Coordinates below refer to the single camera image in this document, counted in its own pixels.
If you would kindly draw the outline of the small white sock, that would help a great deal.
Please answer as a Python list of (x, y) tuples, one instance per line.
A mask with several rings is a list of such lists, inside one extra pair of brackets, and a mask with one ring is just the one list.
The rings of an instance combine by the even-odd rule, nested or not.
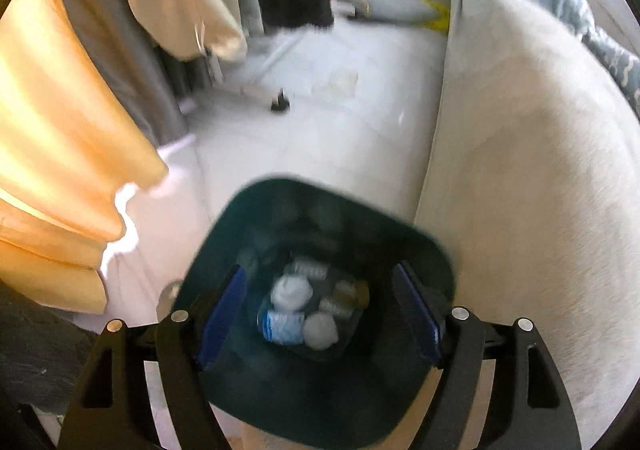
[(326, 350), (340, 339), (334, 318), (318, 311), (309, 315), (303, 324), (303, 339), (312, 350)]

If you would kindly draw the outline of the blue cartoon tissue pack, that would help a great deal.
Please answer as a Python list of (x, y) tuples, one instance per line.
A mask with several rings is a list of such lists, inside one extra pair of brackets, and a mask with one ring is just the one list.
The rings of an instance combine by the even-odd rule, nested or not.
[(303, 326), (306, 320), (304, 313), (294, 311), (275, 311), (263, 309), (257, 315), (258, 331), (270, 343), (293, 346), (304, 343)]

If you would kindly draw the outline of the orange curtain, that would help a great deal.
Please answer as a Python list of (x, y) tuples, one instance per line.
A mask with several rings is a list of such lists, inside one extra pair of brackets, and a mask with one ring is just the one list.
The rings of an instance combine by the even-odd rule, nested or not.
[(102, 314), (115, 204), (168, 173), (81, 45), (62, 0), (12, 0), (1, 17), (1, 279), (36, 303)]

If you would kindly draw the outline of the white clothes rack base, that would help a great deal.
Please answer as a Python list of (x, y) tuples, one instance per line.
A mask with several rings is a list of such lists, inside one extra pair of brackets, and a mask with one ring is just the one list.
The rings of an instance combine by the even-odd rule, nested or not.
[(213, 53), (206, 56), (210, 83), (216, 91), (254, 100), (273, 113), (285, 113), (291, 107), (281, 85), (262, 81), (272, 68), (305, 37), (308, 28), (277, 29), (273, 33), (248, 37), (248, 52), (242, 62), (226, 62)]

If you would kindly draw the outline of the dark teal trash bin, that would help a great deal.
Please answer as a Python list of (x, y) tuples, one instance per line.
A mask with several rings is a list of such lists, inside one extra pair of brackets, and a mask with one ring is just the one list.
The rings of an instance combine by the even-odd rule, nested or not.
[[(304, 313), (338, 282), (364, 282), (369, 304), (337, 321), (338, 339), (314, 350), (274, 343), (265, 328), (273, 285), (296, 259), (326, 266)], [(443, 301), (454, 274), (435, 240), (366, 205), (288, 178), (255, 181), (218, 217), (186, 274), (177, 306), (221, 285), (233, 266), (247, 293), (217, 359), (200, 376), (217, 408), (267, 433), (322, 449), (357, 449), (387, 437), (430, 367), (395, 300), (395, 266), (407, 264)]]

